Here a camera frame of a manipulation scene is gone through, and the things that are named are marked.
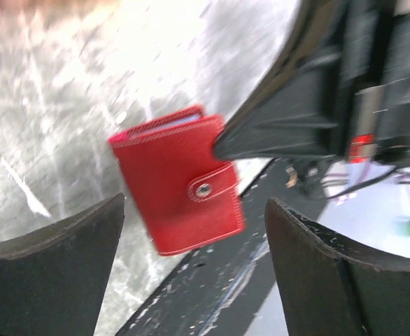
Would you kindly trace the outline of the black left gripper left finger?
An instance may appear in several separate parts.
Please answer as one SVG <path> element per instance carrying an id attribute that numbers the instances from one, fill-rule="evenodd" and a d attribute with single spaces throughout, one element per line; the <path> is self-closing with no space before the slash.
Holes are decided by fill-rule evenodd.
<path id="1" fill-rule="evenodd" d="M 0 242 L 0 335 L 93 335 L 124 223 L 119 193 Z"/>

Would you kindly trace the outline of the red leather card holder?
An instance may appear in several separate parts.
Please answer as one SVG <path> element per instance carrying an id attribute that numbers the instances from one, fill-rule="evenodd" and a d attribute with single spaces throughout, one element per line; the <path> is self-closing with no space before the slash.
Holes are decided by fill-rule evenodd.
<path id="1" fill-rule="evenodd" d="M 108 144 L 161 256 L 174 256 L 244 230 L 239 179 L 212 147 L 220 115 L 193 105 L 113 135 Z"/>

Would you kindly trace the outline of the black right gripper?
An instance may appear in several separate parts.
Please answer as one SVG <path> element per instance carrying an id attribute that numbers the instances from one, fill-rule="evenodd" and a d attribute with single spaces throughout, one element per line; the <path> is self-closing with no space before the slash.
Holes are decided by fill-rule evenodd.
<path id="1" fill-rule="evenodd" d="M 213 152 L 410 165 L 410 1 L 302 1 L 275 62 Z"/>

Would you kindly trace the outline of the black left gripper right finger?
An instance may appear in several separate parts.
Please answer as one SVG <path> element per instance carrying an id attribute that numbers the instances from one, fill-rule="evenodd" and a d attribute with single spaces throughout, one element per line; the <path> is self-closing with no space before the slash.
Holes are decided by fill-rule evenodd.
<path id="1" fill-rule="evenodd" d="M 410 335 L 410 258 L 352 240 L 276 198 L 264 219 L 290 335 Z"/>

